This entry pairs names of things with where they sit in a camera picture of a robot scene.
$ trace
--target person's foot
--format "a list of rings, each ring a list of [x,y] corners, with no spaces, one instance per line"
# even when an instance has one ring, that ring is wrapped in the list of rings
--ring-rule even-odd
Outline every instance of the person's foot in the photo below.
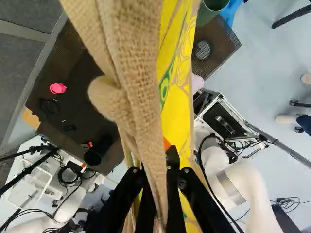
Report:
[[[311,74],[310,74],[310,73],[303,74],[303,75],[300,77],[300,80],[301,80],[301,82],[304,83],[305,85],[311,85]]]
[[[278,124],[295,124],[296,115],[278,115],[274,118],[274,121]]]

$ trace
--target blue object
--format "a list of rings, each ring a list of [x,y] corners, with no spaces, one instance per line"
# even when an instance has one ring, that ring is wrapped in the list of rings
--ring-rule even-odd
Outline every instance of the blue object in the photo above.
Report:
[[[303,128],[303,130],[311,136],[311,116],[301,115],[296,119],[296,121]]]
[[[232,27],[235,12],[242,2],[243,0],[230,0],[229,4],[220,12],[229,27]]]

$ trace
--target blue pants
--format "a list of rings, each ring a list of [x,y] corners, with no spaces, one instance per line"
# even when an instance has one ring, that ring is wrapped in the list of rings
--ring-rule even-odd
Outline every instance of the blue pants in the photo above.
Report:
[[[303,128],[303,130],[311,136],[311,116],[301,115],[296,119],[296,121]]]

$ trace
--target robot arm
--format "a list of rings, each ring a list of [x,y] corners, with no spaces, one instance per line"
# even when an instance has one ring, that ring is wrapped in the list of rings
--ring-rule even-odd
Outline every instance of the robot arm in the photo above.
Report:
[[[210,186],[225,209],[250,202],[246,232],[283,232],[272,211],[260,172],[245,161],[229,166],[226,153],[213,138],[203,144],[201,158]]]

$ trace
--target light blue floor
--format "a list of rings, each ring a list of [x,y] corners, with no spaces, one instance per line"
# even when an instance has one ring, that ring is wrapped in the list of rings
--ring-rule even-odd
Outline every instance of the light blue floor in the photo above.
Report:
[[[242,4],[232,27],[242,46],[205,81],[205,88],[222,92],[246,120],[311,160],[311,138],[295,133],[295,125],[274,123],[277,114],[299,112],[288,105],[290,99],[311,103],[311,86],[300,82],[304,72],[311,72],[311,13],[271,29],[274,21],[307,4],[308,0]],[[263,174],[270,199],[311,200],[311,170],[281,149],[270,147],[249,161]],[[237,218],[247,209],[245,205],[231,213]],[[310,226],[311,203],[300,205],[289,216],[300,229]]]

